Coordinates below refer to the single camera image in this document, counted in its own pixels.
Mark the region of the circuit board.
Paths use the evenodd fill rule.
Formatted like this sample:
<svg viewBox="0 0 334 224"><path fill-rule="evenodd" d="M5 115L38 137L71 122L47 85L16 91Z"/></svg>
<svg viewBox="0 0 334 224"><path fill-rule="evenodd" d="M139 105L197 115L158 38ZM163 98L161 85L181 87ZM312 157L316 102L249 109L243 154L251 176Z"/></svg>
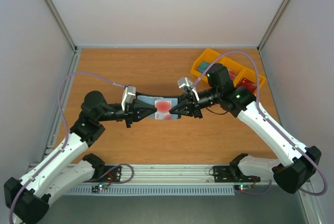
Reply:
<svg viewBox="0 0 334 224"><path fill-rule="evenodd" d="M250 190L252 188L253 188L252 185L245 185L245 184L239 184L239 185L234 186L234 189L236 191L247 191L247 190Z"/></svg>
<svg viewBox="0 0 334 224"><path fill-rule="evenodd" d="M91 187L91 193L100 193L108 188L109 186L107 184L94 185Z"/></svg>

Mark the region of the red circle card stack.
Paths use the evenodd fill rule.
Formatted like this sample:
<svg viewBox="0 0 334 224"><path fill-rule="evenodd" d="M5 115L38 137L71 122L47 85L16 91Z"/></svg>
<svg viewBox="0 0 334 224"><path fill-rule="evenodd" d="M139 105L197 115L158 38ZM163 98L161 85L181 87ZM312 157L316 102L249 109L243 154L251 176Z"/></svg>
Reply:
<svg viewBox="0 0 334 224"><path fill-rule="evenodd" d="M229 72L229 76L230 76L231 80L234 81L237 77L237 72L235 72L231 69L228 69L228 72Z"/></svg>

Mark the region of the front aluminium rail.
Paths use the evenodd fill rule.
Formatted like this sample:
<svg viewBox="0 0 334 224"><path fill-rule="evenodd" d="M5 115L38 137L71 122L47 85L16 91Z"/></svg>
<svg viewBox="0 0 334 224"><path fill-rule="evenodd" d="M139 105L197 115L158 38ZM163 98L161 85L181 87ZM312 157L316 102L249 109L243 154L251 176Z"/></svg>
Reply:
<svg viewBox="0 0 334 224"><path fill-rule="evenodd" d="M29 179L30 185L35 190L60 188L61 186L74 187L79 184L112 184L112 185L213 185L214 177L209 174L212 165L186 165L186 164L137 164L116 165L114 168L122 167L120 182L88 182L92 178L95 169L103 166L92 165L87 161L71 164L67 167L53 167L49 165L44 168L35 178L32 176L38 167L32 168L23 175L19 182L24 185Z"/></svg>

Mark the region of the black card holder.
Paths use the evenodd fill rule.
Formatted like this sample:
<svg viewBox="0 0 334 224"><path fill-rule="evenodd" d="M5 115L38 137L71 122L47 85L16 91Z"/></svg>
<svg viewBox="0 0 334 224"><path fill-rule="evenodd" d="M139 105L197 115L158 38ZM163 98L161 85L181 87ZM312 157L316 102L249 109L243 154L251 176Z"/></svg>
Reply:
<svg viewBox="0 0 334 224"><path fill-rule="evenodd" d="M157 97L157 96L149 96L149 95L138 95L137 99L140 100L140 101L143 101L145 103L148 103L150 105L154 105L154 102L156 100L167 100L167 101L172 102L172 107L176 106L180 101L179 97ZM148 117L155 119L154 114L151 114ZM181 118L181 116L172 114L172 119L171 120L178 120L180 118Z"/></svg>

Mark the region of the yellow bin with green cards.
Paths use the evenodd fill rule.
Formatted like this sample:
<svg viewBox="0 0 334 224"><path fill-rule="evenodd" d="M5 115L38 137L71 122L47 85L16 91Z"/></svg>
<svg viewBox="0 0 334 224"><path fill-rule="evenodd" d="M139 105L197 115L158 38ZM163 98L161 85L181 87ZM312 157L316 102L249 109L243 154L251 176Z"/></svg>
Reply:
<svg viewBox="0 0 334 224"><path fill-rule="evenodd" d="M208 63L212 63L218 56L220 56L221 54L218 53L215 50L212 49L205 49L201 55L194 61L191 69L190 69L190 73L196 77L199 77L202 73L197 71L197 68L199 66L199 64L203 61L206 61Z"/></svg>

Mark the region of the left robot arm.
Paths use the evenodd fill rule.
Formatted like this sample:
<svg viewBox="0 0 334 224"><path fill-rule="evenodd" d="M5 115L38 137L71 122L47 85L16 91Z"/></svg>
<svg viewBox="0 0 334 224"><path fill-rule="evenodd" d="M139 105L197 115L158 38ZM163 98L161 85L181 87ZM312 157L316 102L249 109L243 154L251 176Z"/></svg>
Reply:
<svg viewBox="0 0 334 224"><path fill-rule="evenodd" d="M71 169L68 165L88 150L105 131L102 121L125 121L126 126L156 113L152 104L137 99L132 87L125 88L122 102L108 104L99 91L88 93L78 120L63 141L35 168L4 184L5 205L10 223L38 223L50 206L81 182L96 182L109 174L105 162L88 154Z"/></svg>

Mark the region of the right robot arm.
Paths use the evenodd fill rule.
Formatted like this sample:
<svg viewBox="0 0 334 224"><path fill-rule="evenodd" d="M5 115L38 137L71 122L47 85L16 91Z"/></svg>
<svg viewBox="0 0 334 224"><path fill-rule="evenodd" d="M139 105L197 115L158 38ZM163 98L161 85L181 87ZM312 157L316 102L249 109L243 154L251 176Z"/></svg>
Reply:
<svg viewBox="0 0 334 224"><path fill-rule="evenodd" d="M223 110L250 127L275 153L276 159L256 158L240 154L230 162L230 175L235 181L246 176L270 179L285 192L294 194L316 172L321 151L307 147L278 124L256 97L245 87L235 87L228 69L213 64L206 73L210 89L197 92L186 77L177 84L183 90L180 102L171 114L202 118L202 109L218 104Z"/></svg>

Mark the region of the yellow bin with red cards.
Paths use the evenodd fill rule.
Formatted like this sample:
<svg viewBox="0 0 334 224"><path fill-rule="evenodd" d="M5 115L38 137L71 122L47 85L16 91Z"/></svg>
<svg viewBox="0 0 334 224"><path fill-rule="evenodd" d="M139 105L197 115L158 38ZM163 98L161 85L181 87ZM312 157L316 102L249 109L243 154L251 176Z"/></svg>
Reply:
<svg viewBox="0 0 334 224"><path fill-rule="evenodd" d="M251 70L250 68L247 68L247 67L244 69L244 71L242 73L242 76L241 76L241 79L244 78L244 77L246 77L247 79L249 79L252 82L256 83L257 89L258 88L260 89L264 85L265 81L267 80L266 76L261 75L261 74L259 74L257 76L254 70ZM255 95L255 96L257 95L257 89L253 93L253 95Z"/></svg>

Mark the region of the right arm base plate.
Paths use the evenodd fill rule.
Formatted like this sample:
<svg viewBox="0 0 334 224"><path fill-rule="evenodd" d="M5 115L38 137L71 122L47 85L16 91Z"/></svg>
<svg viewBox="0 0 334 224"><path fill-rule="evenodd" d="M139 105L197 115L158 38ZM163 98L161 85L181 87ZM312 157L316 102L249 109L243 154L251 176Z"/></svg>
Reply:
<svg viewBox="0 0 334 224"><path fill-rule="evenodd" d="M240 175L237 179L230 172L229 166L213 166L209 170L209 174L214 177L215 183L253 183L260 182L261 178L256 176Z"/></svg>

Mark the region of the green card stack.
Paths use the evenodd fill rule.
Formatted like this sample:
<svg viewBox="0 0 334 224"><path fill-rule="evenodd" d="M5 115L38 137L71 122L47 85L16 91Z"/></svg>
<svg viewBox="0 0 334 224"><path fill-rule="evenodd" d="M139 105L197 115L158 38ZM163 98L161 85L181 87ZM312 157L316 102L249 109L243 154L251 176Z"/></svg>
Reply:
<svg viewBox="0 0 334 224"><path fill-rule="evenodd" d="M205 69L210 65L210 63L203 61L199 64L197 71L200 73L203 73L205 71Z"/></svg>

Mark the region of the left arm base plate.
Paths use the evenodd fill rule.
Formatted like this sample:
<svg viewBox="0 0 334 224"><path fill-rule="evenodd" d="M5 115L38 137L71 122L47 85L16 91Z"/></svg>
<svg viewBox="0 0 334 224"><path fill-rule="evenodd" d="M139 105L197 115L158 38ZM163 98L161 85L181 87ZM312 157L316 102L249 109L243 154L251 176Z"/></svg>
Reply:
<svg viewBox="0 0 334 224"><path fill-rule="evenodd" d="M88 182L120 182L122 167L112 168L113 166L103 166L95 169L92 178Z"/></svg>

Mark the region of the left circuit board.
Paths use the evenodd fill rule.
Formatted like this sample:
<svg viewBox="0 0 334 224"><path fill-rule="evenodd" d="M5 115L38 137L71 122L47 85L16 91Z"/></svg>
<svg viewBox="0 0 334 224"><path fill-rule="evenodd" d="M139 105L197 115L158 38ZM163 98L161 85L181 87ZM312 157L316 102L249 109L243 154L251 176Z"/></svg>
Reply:
<svg viewBox="0 0 334 224"><path fill-rule="evenodd" d="M109 186L107 184L94 185L91 187L91 193L100 193L108 188Z"/></svg>

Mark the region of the right circuit board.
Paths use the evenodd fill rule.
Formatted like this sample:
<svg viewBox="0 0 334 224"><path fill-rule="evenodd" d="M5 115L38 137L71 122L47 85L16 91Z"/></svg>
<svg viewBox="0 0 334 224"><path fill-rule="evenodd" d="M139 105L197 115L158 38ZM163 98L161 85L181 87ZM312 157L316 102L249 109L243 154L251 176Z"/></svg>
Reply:
<svg viewBox="0 0 334 224"><path fill-rule="evenodd" d="M236 191L247 191L247 190L250 190L252 188L253 188L252 185L245 185L245 184L239 184L239 185L234 186L234 189Z"/></svg>

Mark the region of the yellow bin with circle cards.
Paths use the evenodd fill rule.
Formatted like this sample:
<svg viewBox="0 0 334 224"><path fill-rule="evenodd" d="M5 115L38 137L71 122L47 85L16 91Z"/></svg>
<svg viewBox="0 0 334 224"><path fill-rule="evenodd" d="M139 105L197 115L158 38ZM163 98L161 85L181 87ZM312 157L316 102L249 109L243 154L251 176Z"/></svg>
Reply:
<svg viewBox="0 0 334 224"><path fill-rule="evenodd" d="M237 72L237 77L236 79L233 81L233 83L235 85L238 84L238 82L241 79L242 73L244 71L244 69L246 68L244 65L228 58L228 57L223 57L221 63L227 68L227 69L231 69L235 72Z"/></svg>

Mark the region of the left aluminium rail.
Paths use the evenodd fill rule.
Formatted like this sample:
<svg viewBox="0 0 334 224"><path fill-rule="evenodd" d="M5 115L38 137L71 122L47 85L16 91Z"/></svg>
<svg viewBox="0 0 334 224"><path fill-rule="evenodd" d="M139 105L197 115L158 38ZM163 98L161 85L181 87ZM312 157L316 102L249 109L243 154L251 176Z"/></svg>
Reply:
<svg viewBox="0 0 334 224"><path fill-rule="evenodd" d="M82 48L78 47L76 52L72 55L70 59L70 63L66 70L65 76L68 76L69 74L74 73L77 70L81 52ZM66 108L71 87L73 84L73 79L73 77L67 78L61 90L57 92L57 97L60 98L62 109L59 109L58 100L56 99L55 109L51 117L51 122L46 134L45 144L43 145L42 154L40 156L41 161L46 157L49 151L52 151L57 142L57 138L59 137L59 131L63 121L61 113L64 112L64 109Z"/></svg>

